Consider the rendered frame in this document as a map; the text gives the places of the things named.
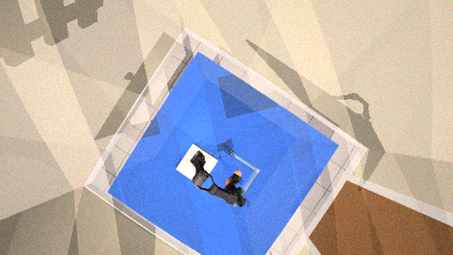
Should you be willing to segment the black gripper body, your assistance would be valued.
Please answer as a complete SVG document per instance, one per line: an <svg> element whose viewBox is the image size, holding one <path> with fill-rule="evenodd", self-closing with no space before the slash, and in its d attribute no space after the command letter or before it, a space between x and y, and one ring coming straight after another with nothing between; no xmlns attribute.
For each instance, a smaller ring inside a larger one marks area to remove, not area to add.
<svg viewBox="0 0 453 255"><path fill-rule="evenodd" d="M232 177L231 177L231 183L228 183L228 184L226 185L225 189L226 189L227 187L230 187L230 186L231 186L231 187L233 187L235 190L237 190L237 189L235 188L235 186L234 186L234 183L236 183L236 182L239 183L241 180L242 180L242 178L241 178L240 176L238 176L237 174L233 174Z"/></svg>

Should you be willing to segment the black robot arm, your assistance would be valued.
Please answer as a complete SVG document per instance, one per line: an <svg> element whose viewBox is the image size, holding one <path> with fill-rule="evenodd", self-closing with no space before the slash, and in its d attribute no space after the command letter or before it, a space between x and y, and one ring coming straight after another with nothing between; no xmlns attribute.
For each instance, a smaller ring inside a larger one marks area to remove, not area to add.
<svg viewBox="0 0 453 255"><path fill-rule="evenodd" d="M191 158L190 160L191 164L195 167L195 175L192 177L192 183L195 187L197 187L199 190L206 191L210 195L215 195L217 197L220 197L226 201L226 203L230 206L233 206L235 203L242 207L245 206L246 204L246 199L242 197L242 187L238 186L235 188L233 187L227 187L226 189L221 188L218 186L214 181L212 176L204 170L204 165L206 164L205 161L205 156L197 151L197 153ZM208 179L211 179L212 185L207 188L201 187L201 185Z"/></svg>

